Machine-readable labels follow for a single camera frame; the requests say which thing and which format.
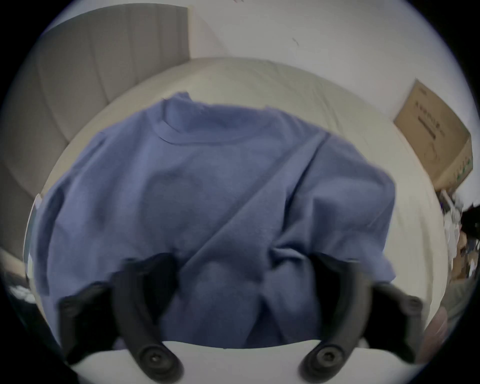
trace white bedsheet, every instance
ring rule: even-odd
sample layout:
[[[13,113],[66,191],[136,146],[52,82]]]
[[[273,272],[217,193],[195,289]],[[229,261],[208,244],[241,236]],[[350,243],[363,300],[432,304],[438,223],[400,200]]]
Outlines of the white bedsheet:
[[[171,68],[123,94],[95,116],[66,148],[42,194],[95,133],[178,91],[206,103],[282,109],[343,136],[387,171],[396,183],[396,205],[385,255],[396,272],[393,283],[424,301],[428,323],[443,297],[448,268],[442,215],[430,179],[387,117],[311,73],[248,59],[196,59]]]

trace blue fabric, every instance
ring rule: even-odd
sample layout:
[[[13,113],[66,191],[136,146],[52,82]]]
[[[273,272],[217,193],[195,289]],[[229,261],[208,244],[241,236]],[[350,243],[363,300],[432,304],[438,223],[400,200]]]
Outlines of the blue fabric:
[[[267,347],[318,339],[307,255],[358,259],[375,281],[395,187],[345,140],[285,112],[191,101],[187,93],[92,139],[48,192],[33,234],[35,279],[56,306],[127,258],[171,252],[179,289],[165,340]]]

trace gray headboard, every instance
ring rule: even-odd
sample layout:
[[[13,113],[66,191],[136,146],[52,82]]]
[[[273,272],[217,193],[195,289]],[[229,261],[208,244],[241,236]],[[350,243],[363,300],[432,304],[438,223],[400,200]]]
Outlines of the gray headboard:
[[[0,111],[0,247],[21,258],[33,199],[82,127],[139,82],[188,60],[183,7],[117,5],[44,33]]]

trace bed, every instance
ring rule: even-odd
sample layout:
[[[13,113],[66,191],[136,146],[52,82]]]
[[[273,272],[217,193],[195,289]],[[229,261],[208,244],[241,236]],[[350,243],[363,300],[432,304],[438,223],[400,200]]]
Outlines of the bed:
[[[385,247],[396,273],[393,283],[423,300],[424,318],[430,321],[444,294],[448,256],[443,219],[428,175],[386,117],[345,89],[300,69],[261,60],[195,59],[153,76],[114,100],[79,131],[42,194],[97,132],[178,91],[211,104],[284,110],[344,137],[387,171],[396,184]]]

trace white wall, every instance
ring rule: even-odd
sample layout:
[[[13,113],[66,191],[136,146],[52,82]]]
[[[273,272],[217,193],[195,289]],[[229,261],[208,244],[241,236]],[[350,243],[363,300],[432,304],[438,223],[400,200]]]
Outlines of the white wall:
[[[437,33],[400,0],[78,0],[52,26],[109,5],[193,5],[217,44],[195,40],[194,56],[274,60],[329,79],[395,118],[418,78],[472,134],[474,170],[458,189],[480,203],[480,120],[466,80]]]

